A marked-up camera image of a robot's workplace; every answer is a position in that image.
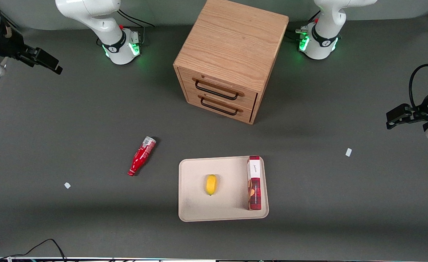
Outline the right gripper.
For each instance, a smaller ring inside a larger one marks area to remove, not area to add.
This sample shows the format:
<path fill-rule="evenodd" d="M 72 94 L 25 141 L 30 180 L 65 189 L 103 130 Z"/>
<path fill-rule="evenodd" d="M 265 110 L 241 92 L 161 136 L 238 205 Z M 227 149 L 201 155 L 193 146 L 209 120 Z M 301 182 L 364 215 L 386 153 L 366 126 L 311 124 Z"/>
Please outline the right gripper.
<path fill-rule="evenodd" d="M 34 63 L 60 75 L 59 60 L 41 48 L 26 46 L 23 36 L 0 13 L 0 57 L 9 57 L 23 63 Z"/>

